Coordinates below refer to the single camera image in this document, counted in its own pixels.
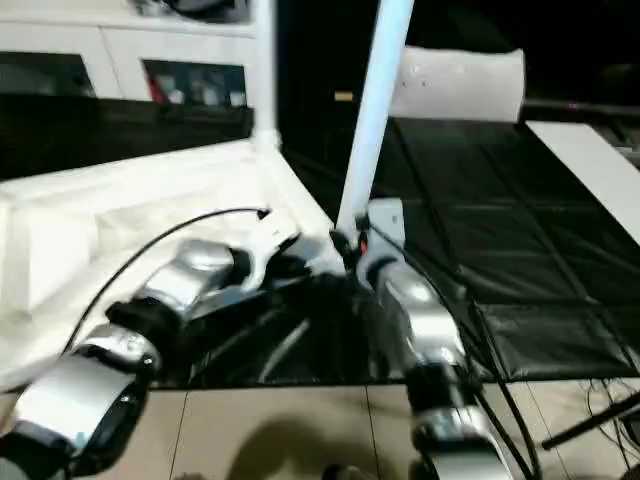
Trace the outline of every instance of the black fabric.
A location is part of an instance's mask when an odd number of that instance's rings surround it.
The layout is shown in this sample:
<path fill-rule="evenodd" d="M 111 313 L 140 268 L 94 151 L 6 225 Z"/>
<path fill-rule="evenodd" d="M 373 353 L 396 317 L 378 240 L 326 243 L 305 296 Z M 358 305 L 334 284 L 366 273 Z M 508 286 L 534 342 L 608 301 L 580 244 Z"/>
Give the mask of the black fabric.
<path fill-rule="evenodd" d="M 485 379 L 486 332 L 508 381 L 637 375 L 640 247 L 526 126 L 391 120 L 381 195 L 403 198 L 408 249 L 438 283 L 425 252 L 469 283 L 471 312 L 451 302 Z"/>
<path fill-rule="evenodd" d="M 247 138 L 248 110 L 0 95 L 0 181 Z"/>

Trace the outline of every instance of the white cylinder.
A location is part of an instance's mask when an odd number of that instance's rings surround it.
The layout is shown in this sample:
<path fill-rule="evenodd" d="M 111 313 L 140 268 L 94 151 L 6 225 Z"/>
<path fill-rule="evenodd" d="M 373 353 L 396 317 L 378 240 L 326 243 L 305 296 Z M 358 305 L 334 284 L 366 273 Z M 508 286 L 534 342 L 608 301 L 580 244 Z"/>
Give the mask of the white cylinder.
<path fill-rule="evenodd" d="M 278 148 L 280 135 L 276 126 L 276 0 L 254 0 L 255 66 L 257 96 L 253 137 L 258 145 Z"/>
<path fill-rule="evenodd" d="M 342 192 L 337 228 L 355 239 L 355 218 L 366 211 L 387 125 L 413 0 L 380 0 L 367 77 Z"/>

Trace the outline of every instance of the black plastic part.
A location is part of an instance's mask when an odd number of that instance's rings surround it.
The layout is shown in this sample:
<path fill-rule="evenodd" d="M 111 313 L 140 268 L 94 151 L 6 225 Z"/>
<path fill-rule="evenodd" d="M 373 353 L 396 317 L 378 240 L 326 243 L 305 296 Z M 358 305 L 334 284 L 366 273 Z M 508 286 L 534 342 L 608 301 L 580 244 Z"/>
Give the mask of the black plastic part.
<path fill-rule="evenodd" d="M 414 414 L 476 404 L 474 387 L 462 367 L 435 363 L 419 365 L 406 373 L 405 382 Z"/>
<path fill-rule="evenodd" d="M 139 333 L 160 353 L 163 366 L 170 365 L 178 348 L 182 329 L 180 317 L 154 298 L 134 298 L 116 302 L 106 312 L 111 323 Z"/>
<path fill-rule="evenodd" d="M 167 5 L 175 12 L 195 20 L 206 20 L 215 17 L 223 8 L 233 6 L 233 0 L 201 0 L 200 5 L 197 7 L 185 7 L 180 0 L 166 1 Z"/>
<path fill-rule="evenodd" d="M 29 480 L 50 480 L 66 472 L 69 465 L 68 445 L 43 445 L 31 438 L 10 432 L 0 437 L 0 458 L 22 470 Z"/>
<path fill-rule="evenodd" d="M 381 258 L 376 263 L 371 265 L 369 271 L 367 272 L 367 281 L 374 290 L 378 288 L 378 279 L 380 278 L 380 272 L 382 271 L 382 269 L 395 261 L 397 260 L 393 257 L 386 257 Z"/>
<path fill-rule="evenodd" d="M 96 475 L 115 465 L 127 447 L 146 401 L 145 384 L 132 384 L 120 394 L 73 466 L 74 476 Z"/>

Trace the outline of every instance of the black mat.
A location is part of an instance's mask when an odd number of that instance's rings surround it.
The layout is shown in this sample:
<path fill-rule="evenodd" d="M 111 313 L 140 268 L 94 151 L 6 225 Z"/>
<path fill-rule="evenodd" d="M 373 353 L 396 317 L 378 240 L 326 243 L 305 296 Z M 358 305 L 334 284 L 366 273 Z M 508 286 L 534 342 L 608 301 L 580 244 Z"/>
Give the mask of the black mat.
<path fill-rule="evenodd" d="M 340 135 L 324 142 L 336 146 L 330 169 L 288 157 L 332 214 L 350 132 Z M 392 120 L 374 196 L 402 197 L 409 250 L 469 283 L 471 313 L 451 303 L 485 367 L 488 331 L 508 381 L 638 374 L 640 247 L 526 126 Z"/>

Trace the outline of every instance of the white cabinet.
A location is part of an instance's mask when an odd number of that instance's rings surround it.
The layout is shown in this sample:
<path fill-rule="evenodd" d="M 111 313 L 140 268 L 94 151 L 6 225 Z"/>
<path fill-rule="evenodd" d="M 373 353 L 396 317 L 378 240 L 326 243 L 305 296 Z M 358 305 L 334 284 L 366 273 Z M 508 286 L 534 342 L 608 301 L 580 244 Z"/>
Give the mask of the white cabinet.
<path fill-rule="evenodd" d="M 0 22 L 0 54 L 8 52 L 78 55 L 97 97 L 122 98 L 98 27 Z"/>
<path fill-rule="evenodd" d="M 241 67 L 246 103 L 255 103 L 255 40 L 236 34 L 233 27 L 223 35 L 116 28 L 102 32 L 125 99 L 152 99 L 145 61 L 160 61 Z"/>

